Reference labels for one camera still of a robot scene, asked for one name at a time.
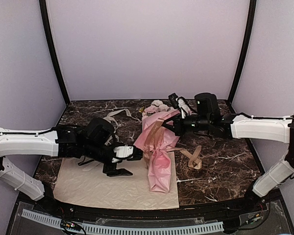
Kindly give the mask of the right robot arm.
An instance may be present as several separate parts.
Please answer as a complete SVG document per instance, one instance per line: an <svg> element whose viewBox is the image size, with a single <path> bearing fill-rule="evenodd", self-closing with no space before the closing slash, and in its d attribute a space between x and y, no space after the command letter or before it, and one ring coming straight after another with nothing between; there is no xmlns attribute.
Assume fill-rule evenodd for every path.
<svg viewBox="0 0 294 235"><path fill-rule="evenodd" d="M253 211L259 205L259 198L294 176L294 114L283 117L257 117L245 113L222 115L217 98L211 93L195 96L196 109L176 94L169 95L169 101L179 113L162 125L176 136L206 131L222 139L260 139L288 144L285 156L259 177L241 200L240 208L244 212Z"/></svg>

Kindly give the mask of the cream printed ribbon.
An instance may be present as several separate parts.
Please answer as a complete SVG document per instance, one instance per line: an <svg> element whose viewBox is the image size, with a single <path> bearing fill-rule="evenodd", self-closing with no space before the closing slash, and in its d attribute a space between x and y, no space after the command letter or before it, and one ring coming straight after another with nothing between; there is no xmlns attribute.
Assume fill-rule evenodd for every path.
<svg viewBox="0 0 294 235"><path fill-rule="evenodd" d="M127 108L109 112L107 116L103 118L104 120L108 121L110 124L114 126L114 134L116 133L117 129L121 127L121 122L115 116L120 115L120 113L122 112L125 112L127 117L133 118L131 112ZM94 168L97 168L100 165L101 163L99 162L87 163L86 166L82 169L82 171L88 172Z"/></svg>

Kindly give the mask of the pink wrapping paper sheet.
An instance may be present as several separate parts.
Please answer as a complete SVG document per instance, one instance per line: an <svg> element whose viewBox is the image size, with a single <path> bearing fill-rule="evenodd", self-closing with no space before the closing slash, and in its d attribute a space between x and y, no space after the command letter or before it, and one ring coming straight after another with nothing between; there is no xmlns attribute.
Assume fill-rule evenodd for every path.
<svg viewBox="0 0 294 235"><path fill-rule="evenodd" d="M144 116L142 133L134 142L134 145L143 151L143 158L148 167L149 189L153 192L170 191L172 161L168 150L176 146L179 137L162 124L177 114L178 110L171 110Z"/></svg>

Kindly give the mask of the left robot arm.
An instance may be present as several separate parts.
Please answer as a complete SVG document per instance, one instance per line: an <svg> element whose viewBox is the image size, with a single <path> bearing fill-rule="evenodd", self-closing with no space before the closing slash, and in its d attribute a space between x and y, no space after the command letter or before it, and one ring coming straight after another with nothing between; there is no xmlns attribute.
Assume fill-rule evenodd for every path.
<svg viewBox="0 0 294 235"><path fill-rule="evenodd" d="M60 158L88 157L103 164L107 176L127 176L132 173L117 168L117 164L135 158L137 149L116 140L114 127L102 118L92 119L88 125L58 125L47 130L8 130L0 128L0 180L9 184L48 213L59 210L51 187L33 179L14 166L7 156L44 155Z"/></svg>

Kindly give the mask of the tan satin ribbon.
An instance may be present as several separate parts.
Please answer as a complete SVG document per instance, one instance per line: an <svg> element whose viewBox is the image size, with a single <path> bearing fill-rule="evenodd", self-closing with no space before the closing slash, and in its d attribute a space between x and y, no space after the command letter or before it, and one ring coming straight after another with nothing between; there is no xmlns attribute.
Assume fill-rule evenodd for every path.
<svg viewBox="0 0 294 235"><path fill-rule="evenodd" d="M185 148L177 148L175 145L179 137L175 136L170 130L162 127L163 121L161 118L157 119L142 132L135 142L137 147L143 149L149 170L162 172L169 168L168 164L171 161L168 153L174 151L179 151L189 158L189 168L200 170L202 168L202 160L199 158L201 146L197 146L192 154Z"/></svg>

